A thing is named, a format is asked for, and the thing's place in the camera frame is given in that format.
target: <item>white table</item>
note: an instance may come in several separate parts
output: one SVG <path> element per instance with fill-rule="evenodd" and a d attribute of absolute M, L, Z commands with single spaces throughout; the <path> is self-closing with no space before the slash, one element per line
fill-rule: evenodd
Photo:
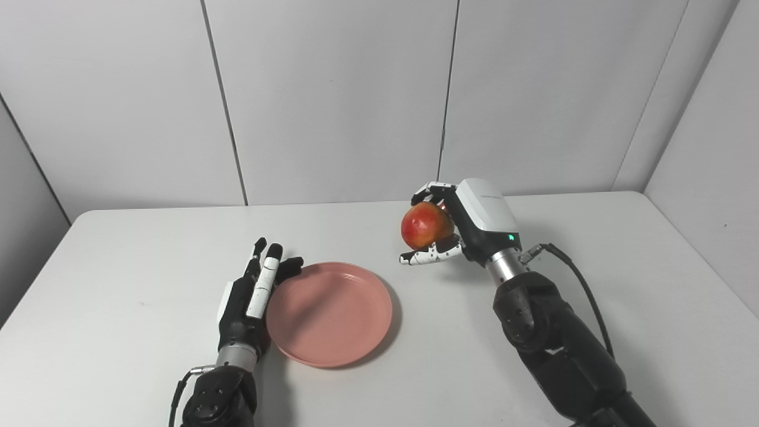
<path fill-rule="evenodd" d="M 660 427 L 755 424 L 759 320 L 644 196 L 508 201 L 526 246 L 554 242 L 584 272 L 628 386 Z M 363 365 L 323 370 L 268 353 L 256 373 L 261 427 L 568 425 L 502 335 L 486 271 L 398 264 L 407 209 L 84 214 L 0 330 L 2 425 L 165 425 L 176 381 L 215 360 L 222 289 L 259 236 L 307 263 L 372 270 L 397 310 L 395 339 Z M 550 255 L 532 266 L 597 331 L 571 272 Z"/>

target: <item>white wall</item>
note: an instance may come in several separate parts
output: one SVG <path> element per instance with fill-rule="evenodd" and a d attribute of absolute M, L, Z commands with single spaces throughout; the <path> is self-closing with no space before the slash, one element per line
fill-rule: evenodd
<path fill-rule="evenodd" d="M 72 219 L 243 203 L 198 1 L 7 0 L 0 93 Z"/>
<path fill-rule="evenodd" d="M 759 315 L 759 2 L 738 4 L 646 187 Z"/>
<path fill-rule="evenodd" d="M 68 224 L 0 103 L 0 326 Z"/>
<path fill-rule="evenodd" d="M 0 91 L 72 219 L 641 190 L 735 1 L 461 0 L 446 116 L 456 0 L 212 0 L 227 117 L 201 0 L 8 0 Z"/>
<path fill-rule="evenodd" d="M 436 178 L 456 0 L 207 4 L 252 204 L 402 200 Z"/>
<path fill-rule="evenodd" d="M 441 179 L 642 190 L 732 3 L 462 0 Z"/>

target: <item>cable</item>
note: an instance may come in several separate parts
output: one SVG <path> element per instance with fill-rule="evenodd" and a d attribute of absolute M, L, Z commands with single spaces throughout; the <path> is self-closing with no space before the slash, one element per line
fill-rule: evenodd
<path fill-rule="evenodd" d="M 177 407 L 179 407 L 179 400 L 182 397 L 184 388 L 187 387 L 187 380 L 189 380 L 192 375 L 192 371 L 187 371 L 187 374 L 184 375 L 184 378 L 182 378 L 177 383 L 177 388 L 174 390 L 174 398 L 172 399 L 172 410 L 168 413 L 168 427 L 174 427 L 174 420 L 177 417 Z"/>
<path fill-rule="evenodd" d="M 554 245 L 553 243 L 540 244 L 540 248 L 545 249 L 546 252 L 549 252 L 553 254 L 553 256 L 562 260 L 564 264 L 567 264 L 567 266 L 570 269 L 572 269 L 572 273 L 574 273 L 575 276 L 577 276 L 577 280 L 580 281 L 580 284 L 582 285 L 582 289 L 585 291 L 587 300 L 591 303 L 593 314 L 596 315 L 596 320 L 598 321 L 598 328 L 601 329 L 601 337 L 603 338 L 603 343 L 606 345 L 606 351 L 609 352 L 609 355 L 612 357 L 612 359 L 614 359 L 614 349 L 612 348 L 612 341 L 611 339 L 609 339 L 609 331 L 606 330 L 606 324 L 603 323 L 603 316 L 601 316 L 601 310 L 598 308 L 596 299 L 593 297 L 593 292 L 591 292 L 591 287 L 587 284 L 587 281 L 585 281 L 585 278 L 582 276 L 582 273 L 580 273 L 580 270 L 577 268 L 575 263 L 572 262 L 572 259 L 567 254 L 565 254 L 564 251 L 557 248 L 556 245 Z"/>

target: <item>apple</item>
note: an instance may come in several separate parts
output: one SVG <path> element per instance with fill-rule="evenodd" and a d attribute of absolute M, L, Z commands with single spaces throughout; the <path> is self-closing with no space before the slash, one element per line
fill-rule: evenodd
<path fill-rule="evenodd" d="M 401 237 L 414 250 L 453 234 L 451 217 L 429 201 L 417 203 L 401 221 Z"/>

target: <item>robotic hand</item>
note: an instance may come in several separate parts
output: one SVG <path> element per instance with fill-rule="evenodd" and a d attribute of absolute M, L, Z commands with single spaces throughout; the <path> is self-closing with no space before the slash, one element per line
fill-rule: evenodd
<path fill-rule="evenodd" d="M 219 356 L 215 365 L 191 369 L 172 401 L 169 427 L 174 426 L 181 392 L 192 375 L 200 375 L 192 397 L 182 411 L 184 427 L 253 427 L 256 383 L 253 370 L 269 349 L 263 314 L 275 286 L 301 273 L 303 258 L 282 258 L 282 246 L 273 243 L 260 264 L 266 239 L 256 242 L 242 277 L 225 291 L 219 308 Z"/>
<path fill-rule="evenodd" d="M 430 182 L 414 194 L 411 204 L 425 200 L 442 203 L 459 234 L 401 254 L 401 264 L 430 264 L 464 255 L 488 270 L 498 284 L 493 310 L 506 338 L 556 411 L 574 425 L 656 427 L 627 391 L 609 341 L 605 349 L 556 285 L 526 266 L 545 248 L 563 257 L 581 279 L 563 252 L 548 244 L 522 254 L 514 216 L 488 181 L 465 179 L 458 186 Z M 586 293 L 592 296 L 587 287 Z M 592 297 L 591 304 L 597 311 Z M 607 338 L 603 326 L 602 332 Z"/>

